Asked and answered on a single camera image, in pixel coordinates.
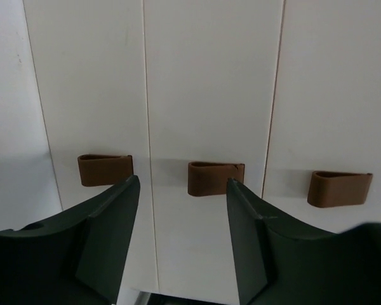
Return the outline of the white bottom drawer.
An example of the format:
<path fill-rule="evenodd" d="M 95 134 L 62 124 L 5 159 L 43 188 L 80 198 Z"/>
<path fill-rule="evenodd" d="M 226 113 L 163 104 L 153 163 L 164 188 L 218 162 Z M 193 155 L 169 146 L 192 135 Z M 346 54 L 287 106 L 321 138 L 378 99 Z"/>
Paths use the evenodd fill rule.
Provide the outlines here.
<path fill-rule="evenodd" d="M 132 156 L 140 203 L 123 284 L 157 290 L 143 3 L 26 1 L 24 8 L 61 204 L 103 191 L 81 184 L 78 156 Z"/>

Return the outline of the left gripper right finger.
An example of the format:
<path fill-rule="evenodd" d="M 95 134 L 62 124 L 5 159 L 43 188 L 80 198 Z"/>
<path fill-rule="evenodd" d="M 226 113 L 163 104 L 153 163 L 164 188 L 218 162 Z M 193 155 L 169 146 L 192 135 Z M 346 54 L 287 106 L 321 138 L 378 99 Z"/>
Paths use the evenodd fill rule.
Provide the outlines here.
<path fill-rule="evenodd" d="M 381 223 L 331 233 L 235 179 L 226 199 L 241 304 L 381 304 Z"/>

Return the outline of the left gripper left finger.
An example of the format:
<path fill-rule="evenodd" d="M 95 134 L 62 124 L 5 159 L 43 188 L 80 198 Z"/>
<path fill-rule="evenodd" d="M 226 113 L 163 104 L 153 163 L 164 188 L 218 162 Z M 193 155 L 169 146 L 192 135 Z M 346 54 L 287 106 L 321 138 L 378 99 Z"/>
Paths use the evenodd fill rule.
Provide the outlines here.
<path fill-rule="evenodd" d="M 0 231 L 0 304 L 115 304 L 139 195 L 133 175 L 54 216 Z"/>

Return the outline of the white drawer cabinet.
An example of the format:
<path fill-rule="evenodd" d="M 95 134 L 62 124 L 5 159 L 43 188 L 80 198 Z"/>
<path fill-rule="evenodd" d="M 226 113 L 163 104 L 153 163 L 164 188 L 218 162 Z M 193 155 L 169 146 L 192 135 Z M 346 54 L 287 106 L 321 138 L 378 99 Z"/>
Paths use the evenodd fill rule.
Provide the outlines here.
<path fill-rule="evenodd" d="M 0 1 L 0 229 L 7 229 L 9 227 L 18 229 L 28 223 L 66 209 L 60 201 L 44 122 L 25 16 L 25 2 Z M 146 1 L 141 2 L 144 9 Z M 276 92 L 284 5 L 287 1 L 281 2 L 283 6 L 262 189 L 254 191 L 248 186 L 254 193 L 262 197 Z M 145 33 L 144 13 L 144 46 Z M 146 47 L 145 80 L 149 122 Z M 150 123 L 148 123 L 148 126 L 150 151 Z M 150 174 L 154 215 L 151 154 Z M 311 173 L 307 202 L 309 205 L 317 208 L 362 205 L 367 200 L 372 179 L 372 173 L 315 170 Z M 154 235 L 156 246 L 155 216 Z M 234 279 L 221 285 L 214 284 L 188 288 L 180 287 L 178 290 L 161 290 L 157 268 L 157 283 L 157 290 L 150 292 L 182 297 L 199 297 L 204 300 L 227 304 L 238 302 L 235 270 Z"/>

